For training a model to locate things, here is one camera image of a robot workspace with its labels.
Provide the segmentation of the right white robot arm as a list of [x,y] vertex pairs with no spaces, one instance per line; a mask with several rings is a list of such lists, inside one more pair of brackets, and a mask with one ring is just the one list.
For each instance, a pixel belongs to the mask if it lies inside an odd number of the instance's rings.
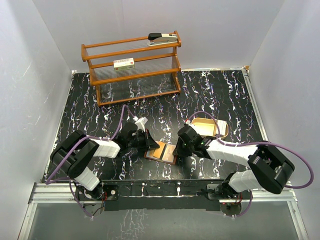
[[196,155],[247,167],[245,171],[229,174],[220,185],[208,191],[211,195],[233,199],[252,189],[265,189],[272,194],[280,194],[295,170],[294,164],[276,146],[266,141],[240,146],[213,136],[201,136],[187,124],[177,135],[178,141],[173,153],[179,157]]

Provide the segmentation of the orange credit card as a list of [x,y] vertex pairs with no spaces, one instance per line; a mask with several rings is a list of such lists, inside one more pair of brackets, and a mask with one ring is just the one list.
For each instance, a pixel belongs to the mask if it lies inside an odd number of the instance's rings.
[[173,155],[174,150],[174,145],[167,144],[163,152],[162,160],[164,162],[173,163],[175,159],[175,156]]

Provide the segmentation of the brown leather card holder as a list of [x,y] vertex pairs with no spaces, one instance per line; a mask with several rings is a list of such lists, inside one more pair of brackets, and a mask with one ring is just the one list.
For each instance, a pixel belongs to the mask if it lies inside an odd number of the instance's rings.
[[156,142],[160,148],[147,150],[144,157],[149,160],[175,165],[177,156],[173,154],[176,146],[161,141]]

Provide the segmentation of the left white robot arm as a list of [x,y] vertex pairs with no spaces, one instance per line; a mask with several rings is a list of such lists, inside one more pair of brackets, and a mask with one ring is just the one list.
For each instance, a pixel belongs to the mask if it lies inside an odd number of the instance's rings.
[[76,130],[61,142],[50,155],[50,161],[69,179],[76,181],[91,199],[103,195],[102,181],[89,169],[94,157],[115,159],[121,151],[137,148],[144,151],[156,150],[160,145],[147,129],[129,122],[111,139],[100,139]]

